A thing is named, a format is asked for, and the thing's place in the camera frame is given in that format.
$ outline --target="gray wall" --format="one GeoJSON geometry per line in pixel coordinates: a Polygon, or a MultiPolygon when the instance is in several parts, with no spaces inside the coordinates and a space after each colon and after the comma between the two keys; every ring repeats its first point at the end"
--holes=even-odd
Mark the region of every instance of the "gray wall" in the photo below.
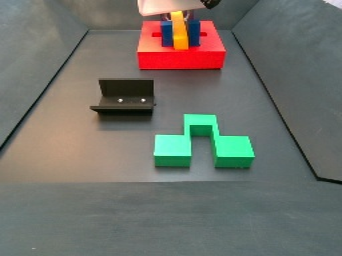
{"type": "Polygon", "coordinates": [[[232,31],[316,175],[342,181],[342,11],[260,0],[232,31]]]}
{"type": "MultiPolygon", "coordinates": [[[[136,0],[58,0],[89,29],[140,29],[143,17],[136,0]]],[[[221,0],[212,10],[196,11],[201,19],[213,20],[219,29],[231,29],[259,0],[221,0]]]]}
{"type": "Polygon", "coordinates": [[[0,1],[0,147],[85,32],[53,0],[0,1]]]}

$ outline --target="black metal bracket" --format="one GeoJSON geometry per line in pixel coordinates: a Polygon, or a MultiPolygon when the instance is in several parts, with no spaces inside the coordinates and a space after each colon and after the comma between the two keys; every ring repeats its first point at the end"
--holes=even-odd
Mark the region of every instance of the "black metal bracket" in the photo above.
{"type": "Polygon", "coordinates": [[[98,79],[101,100],[90,109],[98,113],[151,113],[155,106],[152,79],[98,79]]]}

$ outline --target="gray floor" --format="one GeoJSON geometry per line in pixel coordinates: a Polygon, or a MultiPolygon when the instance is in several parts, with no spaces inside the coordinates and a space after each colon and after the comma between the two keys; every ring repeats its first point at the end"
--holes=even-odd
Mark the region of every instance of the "gray floor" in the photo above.
{"type": "Polygon", "coordinates": [[[340,256],[334,184],[2,184],[0,195],[6,256],[340,256]]]}
{"type": "Polygon", "coordinates": [[[312,181],[263,85],[228,31],[221,70],[140,71],[139,31],[92,31],[0,152],[0,182],[312,181]],[[152,118],[98,117],[97,78],[155,79],[152,118]],[[180,134],[184,113],[217,115],[221,135],[248,135],[251,169],[215,169],[208,138],[189,169],[155,168],[155,134],[180,134]]]}

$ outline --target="dark gray surface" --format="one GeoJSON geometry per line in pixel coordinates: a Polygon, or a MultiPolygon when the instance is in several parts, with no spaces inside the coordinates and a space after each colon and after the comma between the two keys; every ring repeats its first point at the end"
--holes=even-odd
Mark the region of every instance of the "dark gray surface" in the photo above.
{"type": "MultiPolygon", "coordinates": [[[[141,17],[136,0],[58,0],[90,29],[140,29],[141,17]]],[[[221,1],[212,10],[197,10],[196,17],[215,22],[219,29],[231,29],[259,0],[221,1]]]]}
{"type": "Polygon", "coordinates": [[[0,254],[339,256],[342,187],[257,182],[0,186],[0,254]]]}
{"type": "Polygon", "coordinates": [[[56,1],[0,1],[0,147],[85,32],[56,1]]]}
{"type": "Polygon", "coordinates": [[[316,176],[342,181],[342,11],[261,0],[233,34],[316,176]]]}
{"type": "Polygon", "coordinates": [[[92,31],[0,153],[0,182],[314,180],[232,34],[220,35],[221,70],[140,71],[139,31],[92,31]],[[89,110],[100,77],[155,79],[152,118],[89,110]],[[208,138],[193,138],[189,169],[153,167],[153,136],[181,134],[185,113],[216,114],[221,135],[249,136],[249,170],[213,168],[208,138]]]}

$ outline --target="blue block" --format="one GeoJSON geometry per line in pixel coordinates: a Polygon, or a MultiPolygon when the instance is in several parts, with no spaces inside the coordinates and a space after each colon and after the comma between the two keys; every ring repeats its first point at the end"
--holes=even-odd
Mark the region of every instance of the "blue block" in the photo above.
{"type": "Polygon", "coordinates": [[[161,46],[173,46],[172,21],[160,21],[161,26],[161,46]]]}
{"type": "Polygon", "coordinates": [[[199,46],[199,36],[200,36],[200,22],[199,20],[188,20],[187,22],[188,31],[188,44],[189,46],[199,46]]]}

